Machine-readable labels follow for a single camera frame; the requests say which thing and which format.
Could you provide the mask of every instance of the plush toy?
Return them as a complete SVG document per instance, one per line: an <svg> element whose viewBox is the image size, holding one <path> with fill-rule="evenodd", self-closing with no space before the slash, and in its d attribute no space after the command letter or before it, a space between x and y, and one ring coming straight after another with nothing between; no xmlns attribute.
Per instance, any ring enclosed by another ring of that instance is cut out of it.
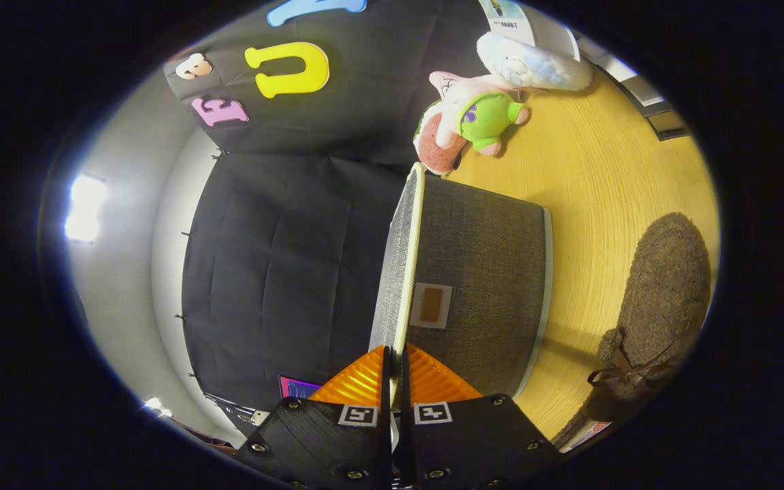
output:
<svg viewBox="0 0 784 490"><path fill-rule="evenodd" d="M436 143L442 149L454 148L459 135L477 152L495 155L501 151L501 133L511 124L525 124L531 114L507 93L512 87L495 75L463 78L435 71L429 81L441 94Z"/></svg>
<svg viewBox="0 0 784 490"><path fill-rule="evenodd" d="M588 63L494 32L476 41L476 53L490 74L511 87L579 91L591 84Z"/></svg>
<svg viewBox="0 0 784 490"><path fill-rule="evenodd" d="M467 143L464 137L455 134L453 143L449 148L440 148L436 138L438 137L438 127L441 123L441 101L429 105L419 120L419 127L413 135L413 146L416 146L416 154L419 161L433 174L445 176L454 167L455 158Z"/></svg>

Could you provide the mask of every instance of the black fabric backdrop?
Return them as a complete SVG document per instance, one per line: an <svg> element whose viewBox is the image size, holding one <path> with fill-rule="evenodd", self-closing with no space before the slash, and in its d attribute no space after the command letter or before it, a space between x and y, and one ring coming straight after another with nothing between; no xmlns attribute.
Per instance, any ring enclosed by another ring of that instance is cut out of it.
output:
<svg viewBox="0 0 784 490"><path fill-rule="evenodd" d="M202 390L271 410L277 376L321 385L367 352L403 186L388 167L321 156L217 161L183 271L184 335Z"/></svg>
<svg viewBox="0 0 784 490"><path fill-rule="evenodd" d="M439 99L429 83L433 71L476 77L488 74L476 40L489 30L479 3L443 0L372 2L364 12L327 10L271 27L265 15L274 2L238 18L181 50L165 75L184 110L196 97L237 100L248 122L209 127L196 121L220 148L251 153L320 153L354 161L410 167L417 161L413 133L430 103ZM256 74L296 74L301 59L278 59L250 68L244 50L303 41L329 57L329 81L316 93L266 99ZM204 77L183 80L175 67L192 53L214 66Z"/></svg>

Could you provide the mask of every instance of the wooden table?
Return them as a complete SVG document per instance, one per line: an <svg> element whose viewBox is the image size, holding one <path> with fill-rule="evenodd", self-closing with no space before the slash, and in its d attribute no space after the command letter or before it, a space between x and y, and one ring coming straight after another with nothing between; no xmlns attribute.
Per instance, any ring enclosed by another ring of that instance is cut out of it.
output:
<svg viewBox="0 0 784 490"><path fill-rule="evenodd" d="M553 215L553 300L522 410L548 438L591 387L598 341L616 325L637 241L679 211L704 236L715 283L719 217L693 137L659 142L631 102L596 72L584 93L528 97L532 118L505 133L499 157L466 148L448 179L535 202Z"/></svg>

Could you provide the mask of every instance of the foam letter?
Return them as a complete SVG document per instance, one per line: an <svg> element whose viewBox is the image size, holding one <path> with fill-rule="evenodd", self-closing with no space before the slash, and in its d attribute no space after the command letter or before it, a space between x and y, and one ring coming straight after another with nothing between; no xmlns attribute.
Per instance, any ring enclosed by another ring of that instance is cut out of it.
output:
<svg viewBox="0 0 784 490"><path fill-rule="evenodd" d="M222 121L242 120L246 122L250 120L248 115L246 115L243 106L240 105L240 102L237 102L237 100L229 102L229 105L226 108L222 106L224 103L226 102L222 99L208 100L208 102L205 102L200 99L200 97L196 97L190 105L196 112L199 112L202 120L205 120L205 124L210 127Z"/></svg>
<svg viewBox="0 0 784 490"><path fill-rule="evenodd" d="M183 80L193 80L193 78L204 77L206 74L209 74L211 69L214 68L205 60L205 56L202 53L195 53L190 55L186 61L177 65L174 72Z"/></svg>
<svg viewBox="0 0 784 490"><path fill-rule="evenodd" d="M368 5L368 0L289 0L268 12L268 24L280 27L295 16L322 12L323 10L346 9L347 12L361 12Z"/></svg>
<svg viewBox="0 0 784 490"><path fill-rule="evenodd" d="M256 86L259 92L268 99L278 93L309 93L316 92L329 81L329 58L316 44L287 43L271 46L264 50L250 48L244 52L246 64L251 68L259 68L262 62L270 59L296 56L304 60L304 71L292 75L270 77L264 73L256 75Z"/></svg>

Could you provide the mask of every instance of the light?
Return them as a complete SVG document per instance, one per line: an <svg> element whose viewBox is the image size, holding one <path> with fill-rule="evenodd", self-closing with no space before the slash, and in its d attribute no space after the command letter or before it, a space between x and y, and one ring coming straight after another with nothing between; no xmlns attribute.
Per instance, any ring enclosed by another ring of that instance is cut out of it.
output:
<svg viewBox="0 0 784 490"><path fill-rule="evenodd" d="M79 176L71 184L71 200L79 208L99 209L106 195L105 183L93 177Z"/></svg>
<svg viewBox="0 0 784 490"><path fill-rule="evenodd" d="M65 220L65 235L72 240L92 242L99 235L99 220L92 214L73 212Z"/></svg>
<svg viewBox="0 0 784 490"><path fill-rule="evenodd" d="M105 201L105 180L84 174L71 184L71 214L65 219L65 235L72 240L92 242L99 235L99 208Z"/></svg>

